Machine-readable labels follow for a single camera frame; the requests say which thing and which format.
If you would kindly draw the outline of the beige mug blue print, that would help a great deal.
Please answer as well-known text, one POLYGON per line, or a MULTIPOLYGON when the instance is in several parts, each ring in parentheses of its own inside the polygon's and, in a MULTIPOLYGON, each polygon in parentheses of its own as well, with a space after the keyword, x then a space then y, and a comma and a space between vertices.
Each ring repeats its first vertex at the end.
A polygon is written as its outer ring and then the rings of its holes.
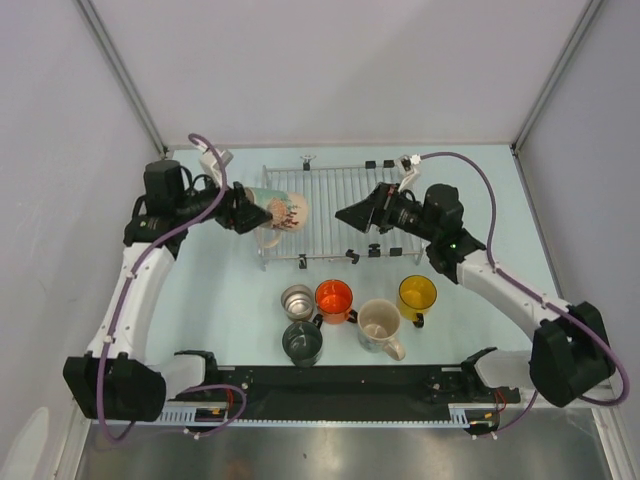
POLYGON ((357 314, 358 340, 371 353, 386 353, 394 361, 406 357, 404 346, 397 339, 402 317, 396 306, 385 299, 365 302, 357 314))

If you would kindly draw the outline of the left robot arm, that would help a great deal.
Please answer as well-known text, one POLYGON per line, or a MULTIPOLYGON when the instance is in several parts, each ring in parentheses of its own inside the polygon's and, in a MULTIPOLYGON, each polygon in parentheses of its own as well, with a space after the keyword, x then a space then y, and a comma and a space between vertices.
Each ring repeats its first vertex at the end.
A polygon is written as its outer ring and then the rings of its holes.
POLYGON ((63 367, 86 418, 152 422, 167 401, 188 390, 202 400, 219 392, 221 376, 212 353, 182 350, 155 366, 144 354, 159 295, 189 229, 214 220, 244 234, 271 218, 249 200, 241 183, 227 182, 227 164, 203 154, 201 189, 176 160, 146 165, 145 192, 124 230, 122 265, 107 312, 86 353, 68 357, 63 367))

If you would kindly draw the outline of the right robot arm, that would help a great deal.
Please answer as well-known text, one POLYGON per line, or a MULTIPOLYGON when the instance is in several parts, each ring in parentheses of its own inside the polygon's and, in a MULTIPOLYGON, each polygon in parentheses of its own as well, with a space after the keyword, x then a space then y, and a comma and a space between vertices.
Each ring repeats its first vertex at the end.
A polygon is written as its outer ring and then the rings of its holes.
POLYGON ((478 294, 513 321, 531 340, 524 371, 504 363, 516 352, 495 351, 463 373, 461 388, 484 401, 497 385, 531 386, 550 404, 564 407, 622 369, 611 351, 602 316, 588 302, 572 305, 538 293, 499 267, 488 246, 463 226, 456 188, 436 184, 423 201, 398 185, 380 183, 365 199, 336 212, 336 219, 366 233, 398 228, 427 243, 433 269, 478 294))

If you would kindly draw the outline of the yellow mug black handle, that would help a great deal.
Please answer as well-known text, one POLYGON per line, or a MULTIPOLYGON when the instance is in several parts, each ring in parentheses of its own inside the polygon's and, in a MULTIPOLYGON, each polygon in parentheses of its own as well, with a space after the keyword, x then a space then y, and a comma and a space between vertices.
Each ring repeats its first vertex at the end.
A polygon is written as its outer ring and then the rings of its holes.
POLYGON ((435 284, 425 276, 411 275, 399 284, 396 307, 404 319, 416 328, 423 328, 425 318, 436 300, 435 284))

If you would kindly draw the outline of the beige mug coral print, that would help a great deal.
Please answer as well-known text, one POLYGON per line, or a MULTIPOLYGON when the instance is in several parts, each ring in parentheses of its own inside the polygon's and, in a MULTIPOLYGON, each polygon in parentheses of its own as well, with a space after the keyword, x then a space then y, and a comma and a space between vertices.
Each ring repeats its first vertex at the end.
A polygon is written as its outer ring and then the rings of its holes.
POLYGON ((262 230, 273 231, 269 240, 265 234, 260 236, 261 248, 273 248, 284 233, 297 233, 305 227, 311 207, 302 194, 257 187, 245 187, 245 193, 254 205, 272 215, 260 226, 262 230))

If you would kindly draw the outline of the orange mug black handle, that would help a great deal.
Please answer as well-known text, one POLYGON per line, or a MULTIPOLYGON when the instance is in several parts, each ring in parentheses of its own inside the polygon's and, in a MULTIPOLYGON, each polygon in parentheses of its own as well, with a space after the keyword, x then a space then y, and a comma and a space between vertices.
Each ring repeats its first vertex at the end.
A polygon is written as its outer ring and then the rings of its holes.
POLYGON ((357 322, 358 313, 352 308, 353 292, 345 282, 338 279, 323 281, 316 288, 314 298, 317 314, 311 323, 316 327, 357 322))

